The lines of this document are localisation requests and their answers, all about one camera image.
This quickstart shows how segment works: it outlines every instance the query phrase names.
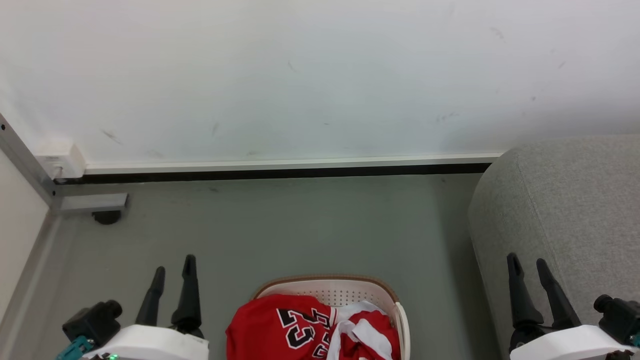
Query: teal connector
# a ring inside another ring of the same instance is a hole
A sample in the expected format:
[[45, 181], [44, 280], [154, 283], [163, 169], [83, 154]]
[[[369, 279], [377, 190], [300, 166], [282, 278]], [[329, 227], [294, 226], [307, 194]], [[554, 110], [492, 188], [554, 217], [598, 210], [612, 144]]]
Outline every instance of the teal connector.
[[58, 354], [56, 360], [79, 360], [92, 348], [93, 345], [84, 336], [79, 336]]

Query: basket rim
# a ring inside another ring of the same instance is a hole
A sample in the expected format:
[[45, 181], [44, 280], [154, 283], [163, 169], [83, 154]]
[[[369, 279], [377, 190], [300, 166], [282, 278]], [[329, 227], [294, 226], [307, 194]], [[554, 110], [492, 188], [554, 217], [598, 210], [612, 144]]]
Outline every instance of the basket rim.
[[253, 293], [251, 296], [252, 300], [255, 300], [268, 288], [285, 284], [287, 282], [299, 282], [299, 281], [313, 281], [313, 280], [351, 280], [351, 281], [364, 281], [370, 282], [372, 284], [378, 285], [381, 287], [387, 294], [391, 297], [394, 303], [400, 302], [400, 299], [396, 295], [396, 292], [387, 285], [384, 281], [372, 277], [372, 276], [364, 276], [364, 275], [351, 275], [351, 274], [312, 274], [312, 275], [295, 275], [295, 276], [287, 276], [287, 277], [279, 277], [277, 279], [271, 280], [263, 284], [258, 290]]

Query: black baseboard strip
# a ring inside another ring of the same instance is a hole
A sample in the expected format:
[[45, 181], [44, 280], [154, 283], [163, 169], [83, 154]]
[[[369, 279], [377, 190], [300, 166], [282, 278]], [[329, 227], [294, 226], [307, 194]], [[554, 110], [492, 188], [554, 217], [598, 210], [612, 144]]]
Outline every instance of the black baseboard strip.
[[147, 174], [85, 175], [79, 179], [57, 181], [62, 185], [153, 183], [159, 181], [203, 181], [240, 179], [287, 179], [296, 177], [340, 177], [426, 174], [483, 173], [490, 163], [407, 165], [389, 167], [297, 168], [281, 170], [238, 170], [206, 172], [154, 172]]

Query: basket handle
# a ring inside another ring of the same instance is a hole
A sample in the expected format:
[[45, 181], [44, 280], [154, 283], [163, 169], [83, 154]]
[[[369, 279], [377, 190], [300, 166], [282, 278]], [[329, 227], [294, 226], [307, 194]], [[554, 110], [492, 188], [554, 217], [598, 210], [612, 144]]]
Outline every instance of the basket handle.
[[394, 307], [394, 318], [396, 320], [396, 328], [400, 339], [400, 358], [402, 360], [409, 360], [409, 357], [411, 356], [409, 320], [406, 317], [404, 308], [399, 302], [396, 302], [396, 306]]

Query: white electrical box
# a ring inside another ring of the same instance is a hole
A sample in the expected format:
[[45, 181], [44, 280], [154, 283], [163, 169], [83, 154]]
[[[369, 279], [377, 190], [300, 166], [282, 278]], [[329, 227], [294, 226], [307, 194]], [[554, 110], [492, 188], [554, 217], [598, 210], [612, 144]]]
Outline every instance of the white electrical box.
[[80, 150], [68, 140], [51, 140], [38, 150], [36, 159], [51, 179], [82, 177], [86, 168]]

